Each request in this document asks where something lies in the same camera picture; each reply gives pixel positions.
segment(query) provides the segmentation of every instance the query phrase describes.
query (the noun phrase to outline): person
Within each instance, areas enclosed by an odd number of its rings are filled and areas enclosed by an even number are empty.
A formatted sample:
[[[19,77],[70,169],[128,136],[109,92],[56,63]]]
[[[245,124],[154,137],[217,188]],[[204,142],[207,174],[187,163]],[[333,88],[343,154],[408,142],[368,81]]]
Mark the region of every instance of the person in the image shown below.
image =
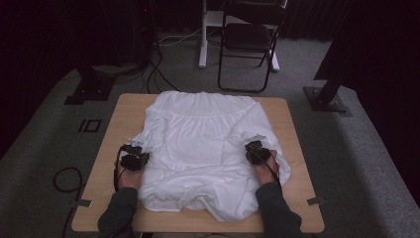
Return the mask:
[[[273,171],[279,164],[274,160],[277,151],[270,150],[271,157],[266,163]],[[300,230],[301,217],[290,210],[283,198],[281,186],[277,185],[266,165],[253,165],[260,183],[256,198],[262,215],[264,236],[266,238],[303,237]],[[137,211],[138,190],[141,187],[145,168],[131,172],[118,165],[118,191],[112,195],[107,210],[98,220],[100,237],[134,237],[131,223]]]

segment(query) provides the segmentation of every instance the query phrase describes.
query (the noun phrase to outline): white shirt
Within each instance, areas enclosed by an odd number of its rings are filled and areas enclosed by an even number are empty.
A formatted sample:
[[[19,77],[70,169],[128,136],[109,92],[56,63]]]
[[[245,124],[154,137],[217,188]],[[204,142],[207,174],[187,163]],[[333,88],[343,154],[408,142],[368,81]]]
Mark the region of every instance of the white shirt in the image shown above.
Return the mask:
[[[139,199],[153,211],[207,209],[219,221],[242,220],[258,209],[260,187],[245,145],[261,140],[277,150],[281,184],[290,166],[262,106],[247,96],[164,92],[146,110],[139,143],[151,157]]]

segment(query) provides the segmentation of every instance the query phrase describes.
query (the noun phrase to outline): wire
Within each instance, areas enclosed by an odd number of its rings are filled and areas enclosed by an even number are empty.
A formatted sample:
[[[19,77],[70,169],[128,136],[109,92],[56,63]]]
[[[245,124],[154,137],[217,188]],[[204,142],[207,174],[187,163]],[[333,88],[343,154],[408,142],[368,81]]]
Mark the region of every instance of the wire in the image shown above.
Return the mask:
[[[218,41],[207,39],[207,42],[210,43],[213,46],[220,46],[220,42],[218,42]]]
[[[118,175],[118,178],[117,178],[117,183],[118,183],[118,181],[120,180],[120,177],[121,177],[121,175],[126,171],[127,169],[123,169],[123,171]]]
[[[262,163],[269,169],[272,177],[274,178],[275,182],[277,183],[277,186],[280,187],[280,189],[281,189],[280,178],[278,178],[278,165],[277,165],[277,162],[275,161],[275,157],[272,154],[270,154],[270,156],[274,159],[275,165],[277,166],[277,173],[272,170],[272,168],[266,163],[266,161],[258,153],[256,153],[254,150],[252,150],[250,152],[253,153],[254,155],[256,155],[262,161]]]
[[[155,77],[154,77],[154,82],[155,82],[155,86],[157,87],[157,90],[161,92],[161,89],[158,86],[158,81],[157,81],[157,75],[156,74],[155,74]]]
[[[145,74],[143,73],[142,74],[142,87],[140,88],[140,93],[143,93],[143,89],[145,88],[145,86],[146,86],[146,83],[145,83]]]
[[[118,82],[115,82],[115,84],[125,84],[125,83],[127,83],[127,82],[134,81],[134,80],[136,80],[137,78],[139,78],[140,76],[143,76],[143,74],[144,74],[144,72],[141,72],[141,73],[139,73],[138,75],[134,76],[133,78],[130,78],[130,79],[125,80],[125,81],[118,81]]]
[[[181,39],[180,39],[180,40],[178,40],[177,42],[175,42],[175,43],[173,43],[173,44],[169,44],[169,45],[160,45],[160,46],[161,46],[161,47],[172,47],[172,46],[175,46],[176,44],[178,44],[178,43],[180,43],[180,42],[182,42],[182,41],[184,41],[184,40],[186,40],[186,39],[188,39],[188,38],[194,37],[194,35],[195,35],[197,32],[199,32],[200,30],[201,30],[201,28],[200,28],[200,29],[198,29],[197,31],[193,32],[192,34],[188,35],[188,36],[181,37]],[[165,37],[165,38],[163,38],[163,39],[160,39],[159,41],[160,41],[160,42],[162,42],[162,41],[164,41],[164,40],[166,40],[166,39],[170,39],[170,38],[179,38],[179,37],[177,37],[177,36],[168,36],[168,37]]]
[[[163,80],[165,80],[170,86],[173,87],[173,89],[175,89],[176,91],[179,91],[179,89],[177,87],[175,87],[169,80],[166,79],[166,77],[163,75],[163,73],[161,73],[161,71],[158,69],[157,65],[154,65],[154,63],[151,61],[151,64],[156,68],[157,72],[160,74],[160,76],[163,78]]]
[[[142,61],[142,62],[137,63],[135,66],[128,69],[124,69],[124,70],[106,72],[106,71],[101,71],[100,69],[95,69],[95,71],[99,75],[102,75],[102,76],[111,76],[111,77],[129,76],[129,75],[135,75],[135,74],[138,74],[139,72],[145,71],[148,65],[149,65],[148,61]]]
[[[161,61],[162,61],[162,55],[160,55],[160,59],[159,59],[159,62],[157,63],[157,65],[159,65],[161,63]],[[153,66],[154,66],[154,69],[149,74],[148,80],[146,82],[146,89],[148,90],[148,93],[151,93],[151,78],[152,78],[152,75],[156,76],[157,66],[154,65],[154,64],[153,64]]]
[[[78,186],[78,187],[71,188],[71,189],[63,189],[63,188],[59,187],[59,186],[56,184],[56,179],[58,178],[58,176],[59,176],[62,172],[64,172],[64,171],[68,171],[68,170],[74,170],[74,171],[76,171],[76,172],[77,172],[77,174],[78,174],[78,184],[79,184],[79,186]],[[58,172],[57,172],[57,173],[53,176],[53,179],[52,179],[52,184],[53,184],[53,186],[55,187],[55,189],[57,189],[58,191],[61,191],[61,192],[74,192],[74,191],[77,191],[76,196],[75,196],[75,198],[74,198],[74,201],[77,201],[77,200],[79,199],[80,194],[81,194],[81,190],[82,190],[82,189],[86,186],[86,183],[83,183],[83,179],[82,179],[82,175],[81,175],[80,170],[78,170],[78,169],[77,169],[77,168],[75,168],[75,167],[67,167],[67,168],[64,168],[64,169],[62,169],[62,170],[58,171]],[[68,225],[68,222],[70,221],[70,217],[71,217],[71,215],[73,214],[73,211],[74,211],[74,207],[71,207],[70,211],[69,211],[69,212],[68,212],[68,214],[67,214],[67,218],[65,219],[65,223],[64,223],[64,227],[63,227],[63,229],[62,229],[61,237],[65,237],[65,231],[67,230],[67,225]]]

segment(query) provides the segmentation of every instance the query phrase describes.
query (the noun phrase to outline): desk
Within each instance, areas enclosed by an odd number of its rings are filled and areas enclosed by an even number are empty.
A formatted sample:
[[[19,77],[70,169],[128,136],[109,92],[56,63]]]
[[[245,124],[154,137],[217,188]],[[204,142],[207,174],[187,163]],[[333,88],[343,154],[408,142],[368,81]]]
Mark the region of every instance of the desk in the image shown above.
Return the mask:
[[[143,131],[145,110],[157,95],[123,94],[120,96],[82,199],[91,200],[90,207],[78,206],[72,221],[76,231],[97,231],[97,221],[106,210],[114,193],[113,170],[121,145]],[[254,98],[262,104],[273,131],[291,166],[291,177],[283,187],[284,198],[291,210],[302,217],[303,232],[317,233],[324,229],[318,205],[309,206],[306,199],[315,196],[293,122],[284,99]],[[245,220],[224,223],[215,220],[207,210],[153,212],[139,203],[133,222],[135,231],[143,232],[263,232],[259,212]]]
[[[206,67],[207,64],[207,27],[222,27],[223,12],[221,11],[207,11],[207,0],[203,0],[203,16],[202,16],[202,36],[201,36],[201,49],[200,61],[198,66],[201,68]],[[231,23],[243,23],[238,19],[230,18],[227,20]],[[279,71],[277,56],[274,53],[272,57],[272,70]]]

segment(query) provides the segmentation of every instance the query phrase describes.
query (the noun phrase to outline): gray sleeve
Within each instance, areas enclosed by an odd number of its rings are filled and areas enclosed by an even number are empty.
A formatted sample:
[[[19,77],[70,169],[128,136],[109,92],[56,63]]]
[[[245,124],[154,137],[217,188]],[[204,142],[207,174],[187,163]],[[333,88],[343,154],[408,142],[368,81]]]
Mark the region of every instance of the gray sleeve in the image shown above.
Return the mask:
[[[108,208],[98,220],[100,237],[108,237],[122,227],[131,225],[137,211],[137,197],[137,190],[128,187],[121,188],[112,195]]]
[[[275,182],[262,185],[256,192],[267,238],[303,237],[300,230],[302,219],[290,210],[281,189]]]

